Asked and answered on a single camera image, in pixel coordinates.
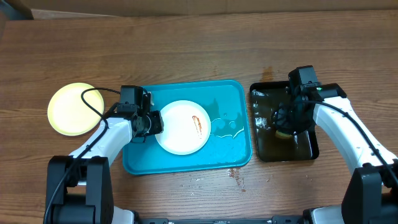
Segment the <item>green yellow scrub sponge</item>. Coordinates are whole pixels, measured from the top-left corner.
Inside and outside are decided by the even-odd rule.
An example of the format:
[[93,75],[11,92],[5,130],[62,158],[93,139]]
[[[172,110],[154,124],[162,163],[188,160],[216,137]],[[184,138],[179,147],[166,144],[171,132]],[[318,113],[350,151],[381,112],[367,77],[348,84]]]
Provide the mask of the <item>green yellow scrub sponge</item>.
[[286,133],[283,133],[281,131],[276,131],[275,132],[275,137],[277,137],[279,139],[291,139],[291,138],[293,138],[293,136],[291,134],[286,134]]

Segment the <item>white plate with sauce streak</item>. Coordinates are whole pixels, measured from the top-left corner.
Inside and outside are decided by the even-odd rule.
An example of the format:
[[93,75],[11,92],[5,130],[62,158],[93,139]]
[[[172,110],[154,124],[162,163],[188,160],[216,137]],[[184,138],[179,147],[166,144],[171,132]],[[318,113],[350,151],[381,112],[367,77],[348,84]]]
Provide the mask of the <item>white plate with sauce streak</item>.
[[155,135],[159,145],[169,153],[186,156],[200,150],[211,133],[208,113],[199,104],[178,100],[160,111],[163,131]]

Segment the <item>yellow-green plastic plate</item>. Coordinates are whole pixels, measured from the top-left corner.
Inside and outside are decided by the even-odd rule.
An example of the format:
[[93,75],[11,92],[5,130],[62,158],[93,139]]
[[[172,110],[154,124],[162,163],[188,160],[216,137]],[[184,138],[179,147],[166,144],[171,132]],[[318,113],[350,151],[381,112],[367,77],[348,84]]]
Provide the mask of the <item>yellow-green plastic plate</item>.
[[51,98],[47,117],[51,127],[66,136],[78,136],[93,129],[104,112],[104,100],[98,90],[87,83],[71,83]]

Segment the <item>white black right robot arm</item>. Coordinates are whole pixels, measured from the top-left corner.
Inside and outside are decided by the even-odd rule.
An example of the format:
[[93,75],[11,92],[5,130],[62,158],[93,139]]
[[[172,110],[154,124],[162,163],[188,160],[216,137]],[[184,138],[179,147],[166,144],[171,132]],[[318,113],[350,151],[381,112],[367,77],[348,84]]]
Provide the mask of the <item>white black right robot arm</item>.
[[290,85],[287,92],[290,101],[271,115],[278,134],[321,127],[351,173],[342,203],[309,209],[304,223],[397,223],[397,156],[371,134],[346,93],[336,83]]

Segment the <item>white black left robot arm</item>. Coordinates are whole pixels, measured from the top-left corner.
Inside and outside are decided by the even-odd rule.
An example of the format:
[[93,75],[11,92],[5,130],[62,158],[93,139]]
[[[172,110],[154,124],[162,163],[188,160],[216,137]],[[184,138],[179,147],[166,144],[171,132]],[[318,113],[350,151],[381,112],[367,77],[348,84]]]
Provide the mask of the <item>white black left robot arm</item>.
[[113,113],[68,156],[47,167],[44,223],[133,223],[134,214],[114,206],[110,166],[134,138],[161,133],[159,111]]

